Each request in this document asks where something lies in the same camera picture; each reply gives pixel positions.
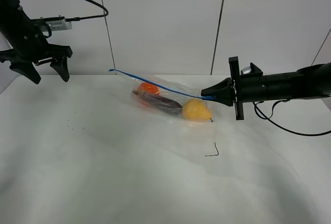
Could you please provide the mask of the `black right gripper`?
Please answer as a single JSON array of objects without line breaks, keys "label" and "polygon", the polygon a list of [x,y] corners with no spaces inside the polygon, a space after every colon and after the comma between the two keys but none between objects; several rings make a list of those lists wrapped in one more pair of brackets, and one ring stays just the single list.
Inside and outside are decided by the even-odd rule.
[{"label": "black right gripper", "polygon": [[232,107],[234,103],[236,120],[244,120],[243,102],[240,100],[241,80],[238,57],[229,58],[231,78],[201,90],[201,96],[214,96],[214,102]]}]

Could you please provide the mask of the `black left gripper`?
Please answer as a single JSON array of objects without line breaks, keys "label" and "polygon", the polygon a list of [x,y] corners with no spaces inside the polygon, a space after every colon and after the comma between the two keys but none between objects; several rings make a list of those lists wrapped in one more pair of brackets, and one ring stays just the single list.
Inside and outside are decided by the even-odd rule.
[{"label": "black left gripper", "polygon": [[32,63],[50,63],[63,81],[69,80],[67,59],[72,56],[71,47],[48,43],[49,36],[44,35],[31,19],[1,18],[1,33],[12,46],[12,49],[1,51],[1,63],[12,62],[10,70],[39,84],[41,77]]}]

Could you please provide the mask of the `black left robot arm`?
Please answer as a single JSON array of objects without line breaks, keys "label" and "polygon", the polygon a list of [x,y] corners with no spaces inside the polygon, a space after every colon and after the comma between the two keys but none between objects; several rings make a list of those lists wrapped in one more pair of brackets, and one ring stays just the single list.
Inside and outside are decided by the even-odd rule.
[{"label": "black left robot arm", "polygon": [[39,84],[41,77],[35,66],[49,63],[63,81],[69,80],[67,59],[72,56],[71,47],[49,44],[50,25],[42,19],[31,20],[20,0],[1,0],[1,33],[12,46],[1,51],[1,63],[9,61],[10,70]]}]

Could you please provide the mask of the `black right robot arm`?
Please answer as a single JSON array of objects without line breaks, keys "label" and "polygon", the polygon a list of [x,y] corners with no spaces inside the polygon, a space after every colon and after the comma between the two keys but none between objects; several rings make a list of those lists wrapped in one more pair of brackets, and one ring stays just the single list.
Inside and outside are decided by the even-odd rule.
[{"label": "black right robot arm", "polygon": [[294,72],[264,75],[254,63],[241,74],[237,57],[229,58],[229,78],[201,90],[201,96],[235,107],[236,119],[244,119],[246,102],[321,99],[330,97],[330,63],[305,67]]}]

